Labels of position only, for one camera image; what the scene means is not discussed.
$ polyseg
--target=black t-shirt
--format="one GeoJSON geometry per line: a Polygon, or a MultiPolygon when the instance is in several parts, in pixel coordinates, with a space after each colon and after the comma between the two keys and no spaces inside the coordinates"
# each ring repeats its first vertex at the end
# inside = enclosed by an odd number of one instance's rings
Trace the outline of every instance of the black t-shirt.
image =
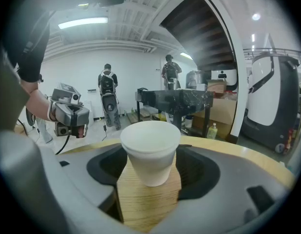
{"type": "Polygon", "coordinates": [[[48,44],[49,13],[33,6],[24,4],[11,17],[2,38],[13,67],[19,65],[19,77],[27,82],[39,79],[41,63],[48,44]]]}
{"type": "MultiPolygon", "coordinates": [[[[107,76],[108,76],[110,73],[111,73],[111,71],[104,71],[104,74],[107,75],[107,76]]],[[[98,82],[97,82],[98,86],[100,86],[101,78],[102,78],[102,76],[101,76],[101,74],[100,74],[100,75],[98,76],[98,82]]],[[[116,74],[113,74],[113,75],[112,75],[112,78],[113,78],[113,82],[114,82],[115,84],[118,84],[117,75],[116,75],[116,74]]]]}

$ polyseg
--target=wooden table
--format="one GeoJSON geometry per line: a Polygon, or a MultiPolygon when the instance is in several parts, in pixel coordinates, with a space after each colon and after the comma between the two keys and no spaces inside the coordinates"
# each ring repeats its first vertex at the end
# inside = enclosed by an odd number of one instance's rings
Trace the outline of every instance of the wooden table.
{"type": "MultiPolygon", "coordinates": [[[[100,143],[82,146],[64,154],[87,151],[115,143],[120,143],[120,140],[109,139],[100,143]]],[[[287,188],[291,188],[295,181],[293,174],[280,163],[246,147],[223,141],[188,136],[182,136],[180,144],[190,144],[195,147],[251,160],[287,188]]],[[[176,207],[181,181],[175,167],[175,157],[169,178],[163,185],[158,187],[143,185],[137,178],[128,159],[117,186],[124,224],[134,230],[148,232],[176,207]]]]}

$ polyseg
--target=railing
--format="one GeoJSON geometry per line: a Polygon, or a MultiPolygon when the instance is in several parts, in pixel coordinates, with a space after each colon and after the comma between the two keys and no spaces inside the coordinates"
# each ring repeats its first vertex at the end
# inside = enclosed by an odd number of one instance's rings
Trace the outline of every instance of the railing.
{"type": "Polygon", "coordinates": [[[281,54],[285,56],[290,56],[297,59],[301,65],[301,51],[292,50],[292,49],[269,49],[269,48],[257,48],[257,49],[244,49],[244,56],[246,60],[251,60],[252,58],[262,54],[262,52],[270,52],[281,54]]]}

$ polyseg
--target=paper cup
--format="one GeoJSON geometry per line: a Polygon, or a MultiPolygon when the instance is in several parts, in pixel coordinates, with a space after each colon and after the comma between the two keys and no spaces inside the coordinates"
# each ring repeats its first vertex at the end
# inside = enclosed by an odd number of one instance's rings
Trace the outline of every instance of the paper cup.
{"type": "Polygon", "coordinates": [[[144,121],[126,127],[121,135],[135,173],[147,186],[159,186],[169,177],[180,130],[163,121],[144,121]]]}

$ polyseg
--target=ceiling light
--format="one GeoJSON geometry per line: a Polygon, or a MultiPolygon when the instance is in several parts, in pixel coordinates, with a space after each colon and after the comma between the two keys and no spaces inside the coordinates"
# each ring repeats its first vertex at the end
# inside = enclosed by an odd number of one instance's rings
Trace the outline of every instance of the ceiling light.
{"type": "Polygon", "coordinates": [[[181,53],[180,55],[182,55],[182,56],[184,56],[184,57],[187,57],[187,58],[189,58],[189,59],[193,60],[193,59],[190,57],[190,55],[188,55],[188,54],[181,53]]]}
{"type": "Polygon", "coordinates": [[[255,21],[259,20],[260,18],[261,18],[261,15],[259,13],[256,13],[252,16],[252,19],[255,21]]]}
{"type": "Polygon", "coordinates": [[[85,19],[60,23],[58,26],[60,29],[66,29],[69,27],[74,27],[74,26],[84,25],[84,24],[92,24],[92,23],[108,23],[108,18],[85,18],[85,19]]]}

